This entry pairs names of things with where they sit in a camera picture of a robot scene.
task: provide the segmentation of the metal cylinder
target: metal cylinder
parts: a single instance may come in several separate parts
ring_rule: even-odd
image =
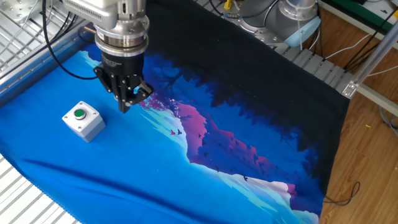
[[[97,46],[103,52],[117,57],[133,57],[143,53],[149,43],[149,19],[145,15],[145,1],[120,1],[118,12],[115,28],[95,26]]]
[[[145,14],[145,0],[122,0],[118,2],[120,20],[130,20],[132,17]]]
[[[365,80],[365,78],[373,71],[378,63],[386,56],[388,51],[398,41],[398,22],[394,24],[388,34],[381,40],[380,44],[369,58],[363,63],[361,68],[358,70],[353,80],[354,84],[358,85]]]
[[[283,15],[294,20],[307,21],[317,15],[315,0],[281,0],[278,8]]]

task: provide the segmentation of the wire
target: wire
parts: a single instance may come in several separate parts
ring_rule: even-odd
[[[275,1],[271,4],[271,6],[269,7],[269,9],[268,9],[268,11],[267,11],[267,14],[266,14],[266,16],[265,16],[265,18],[264,18],[264,26],[266,26],[266,22],[267,22],[267,18],[268,18],[269,12],[271,12],[272,8],[276,5],[277,2],[279,2],[279,0],[275,0]]]
[[[366,39],[366,38],[369,37],[369,36],[370,36],[370,34],[364,36],[361,40],[359,40],[359,41],[358,41],[356,44],[354,44],[353,46],[351,46],[351,47],[346,47],[346,48],[344,48],[344,49],[341,49],[341,50],[337,51],[336,53],[331,54],[330,56],[325,57],[325,59],[328,59],[328,58],[330,58],[330,57],[332,57],[332,56],[334,56],[334,55],[336,55],[336,54],[338,54],[338,53],[340,53],[340,52],[342,52],[342,51],[345,51],[345,50],[352,49],[352,48],[356,47],[359,43],[362,42],[362,40]]]
[[[309,50],[311,50],[311,48],[312,48],[314,45],[316,45],[316,44],[317,44],[317,41],[318,41],[318,38],[319,38],[320,34],[321,34],[321,31],[320,31],[320,30],[318,30],[318,35],[317,35],[317,38],[315,39],[315,42],[314,42],[314,43],[311,45],[311,47],[309,48]]]
[[[381,74],[381,73],[384,73],[384,72],[388,72],[388,71],[394,70],[394,69],[396,69],[396,68],[398,68],[398,65],[395,66],[395,67],[389,68],[389,69],[387,69],[387,70],[381,71],[381,72],[376,72],[376,73],[370,74],[370,75],[368,75],[368,76],[378,75],[378,74]]]
[[[379,106],[379,112],[381,119],[391,128],[392,132],[398,137],[398,131],[395,129],[395,126],[392,124],[392,120],[396,117],[393,116],[391,119],[387,118],[386,110]]]
[[[70,22],[68,28],[65,30],[65,32],[69,32],[69,30],[72,28],[73,24],[76,22],[77,15],[75,14],[72,18],[72,21]]]
[[[53,39],[52,39],[51,41],[54,41],[55,38],[57,38],[57,37],[61,34],[61,32],[63,31],[63,29],[65,28],[65,26],[68,24],[68,20],[69,20],[71,14],[72,14],[71,12],[68,12],[67,18],[66,18],[65,21],[63,22],[63,24],[62,24],[60,30],[58,30],[58,32],[55,34],[55,36],[53,37]]]
[[[353,190],[351,191],[351,196],[349,198],[347,198],[346,200],[335,201],[335,200],[332,200],[330,197],[325,196],[325,198],[329,201],[323,201],[323,203],[333,203],[333,204],[335,204],[337,206],[341,206],[341,207],[346,206],[358,194],[360,188],[361,188],[361,183],[357,182],[354,184]]]
[[[19,30],[11,37],[10,41],[8,42],[8,44],[6,44],[6,46],[4,46],[4,48],[0,51],[0,55],[6,51],[6,49],[10,46],[10,44],[12,43],[12,41],[14,41],[14,39],[16,38],[16,36],[21,32],[21,30],[24,28],[24,26],[26,25],[27,21],[29,20],[30,14],[32,13],[33,9],[36,7],[37,3],[39,2],[39,0],[36,0],[35,4],[33,5],[33,8],[29,11],[28,15],[26,16],[26,19],[24,21],[24,23],[21,25],[21,27],[19,28]]]
[[[86,77],[80,77],[80,76],[78,76],[78,75],[75,75],[75,74],[73,74],[72,72],[69,72],[69,71],[68,71],[64,66],[62,66],[62,64],[58,61],[57,57],[55,56],[55,54],[54,54],[54,52],[53,52],[53,50],[52,50],[52,48],[51,48],[51,43],[50,43],[50,41],[49,41],[49,34],[47,33],[47,16],[45,15],[45,12],[46,12],[45,8],[46,8],[46,0],[43,0],[43,1],[42,1],[42,17],[43,17],[43,33],[44,33],[44,39],[45,39],[45,42],[46,42],[46,44],[47,44],[47,48],[49,49],[49,52],[50,52],[51,56],[54,58],[55,62],[58,64],[58,66],[59,66],[63,71],[65,71],[67,74],[69,74],[69,75],[71,75],[71,76],[73,76],[73,77],[75,77],[75,78],[79,78],[79,79],[81,79],[81,80],[94,80],[94,79],[96,79],[97,76],[86,78]]]
[[[235,8],[236,8],[238,11],[240,11],[241,8],[239,7],[238,3],[237,3],[235,0],[234,0],[233,2],[234,2],[234,5],[235,5]]]
[[[381,31],[381,29],[382,29],[382,27],[384,26],[384,24],[390,19],[391,16],[394,15],[394,13],[395,13],[397,10],[398,10],[398,6],[397,6],[397,7],[393,10],[393,12],[390,13],[390,14],[387,16],[387,18],[381,23],[381,25],[377,28],[377,30],[373,33],[372,37],[365,43],[365,45],[363,45],[363,47],[354,55],[354,57],[351,58],[351,60],[349,60],[349,62],[346,64],[346,66],[344,66],[344,68],[343,68],[344,70],[347,70],[348,67],[349,67],[350,65],[352,65],[352,63],[355,63],[355,62],[353,62],[353,60],[355,60],[356,57],[357,57],[357,56],[365,49],[365,47],[373,40],[373,38],[376,36],[376,34],[378,34],[378,33]]]

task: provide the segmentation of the wooden floor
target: wooden floor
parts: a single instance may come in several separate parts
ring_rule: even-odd
[[[322,12],[324,56],[354,45],[367,34],[328,11]],[[344,67],[364,43],[329,60]],[[374,72],[396,65],[398,50],[392,49]],[[365,84],[398,101],[398,69],[368,77]],[[341,134],[328,196],[335,200],[349,197],[357,181],[361,189],[345,207],[324,204],[320,223],[398,223],[397,167],[398,138],[383,124],[378,105],[355,94]]]

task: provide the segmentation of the metal grate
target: metal grate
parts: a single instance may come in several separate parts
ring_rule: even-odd
[[[47,8],[46,14],[49,15],[47,30],[51,39],[64,23],[67,11],[63,8],[62,3],[56,1],[52,9],[51,6]],[[9,43],[12,36],[20,30],[21,26],[22,24],[18,24],[4,13],[0,13],[0,52]],[[4,71],[18,60],[26,57],[44,42],[42,15],[36,14],[26,22],[19,34],[15,36],[7,49],[0,55],[0,71]]]
[[[0,155],[0,223],[77,224]]]

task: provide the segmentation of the white cable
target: white cable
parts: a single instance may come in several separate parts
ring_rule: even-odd
[[[297,19],[297,25],[298,25],[298,36],[300,38],[300,50],[303,50],[303,40],[301,39],[300,19]]]
[[[396,69],[396,68],[398,68],[398,65],[395,66],[395,67],[389,68],[389,69],[387,69],[387,70],[381,71],[381,72],[377,72],[377,73],[370,74],[370,75],[368,75],[368,76],[378,75],[378,74],[381,74],[381,73],[384,73],[384,72],[391,71],[391,70]]]
[[[317,44],[320,34],[321,34],[321,31],[318,30],[318,36],[317,36],[317,38],[315,39],[315,42],[314,42],[314,43],[311,45],[311,47],[309,48],[309,50],[311,50],[312,47],[315,46],[315,44]]]
[[[325,59],[328,59],[328,58],[330,58],[330,57],[332,57],[332,56],[334,56],[334,55],[336,55],[336,54],[338,54],[338,53],[340,53],[340,52],[342,52],[342,51],[344,51],[344,50],[348,50],[348,49],[352,49],[352,48],[356,47],[359,43],[362,42],[362,40],[364,40],[365,38],[367,38],[367,37],[369,37],[369,36],[370,36],[370,34],[364,36],[361,40],[359,40],[359,41],[358,41],[356,44],[354,44],[353,46],[351,46],[351,47],[346,47],[346,48],[344,48],[344,49],[341,49],[341,50],[337,51],[336,53],[331,54],[330,56],[327,56]]]
[[[237,3],[235,0],[234,0],[233,2],[234,2],[234,5],[235,5],[235,8],[236,8],[238,11],[240,11],[241,8],[239,7],[238,3]]]
[[[37,3],[39,2],[39,0],[36,0],[35,4],[33,5],[33,8],[29,11],[28,15],[26,16],[26,19],[23,23],[23,25],[19,28],[19,30],[11,37],[10,41],[8,42],[8,44],[6,46],[4,46],[4,49],[1,50],[0,55],[6,51],[6,49],[10,46],[10,44],[12,43],[12,41],[14,41],[15,37],[19,34],[19,32],[22,30],[22,28],[26,25],[26,22],[29,19],[30,14],[32,13],[33,9],[36,7]]]

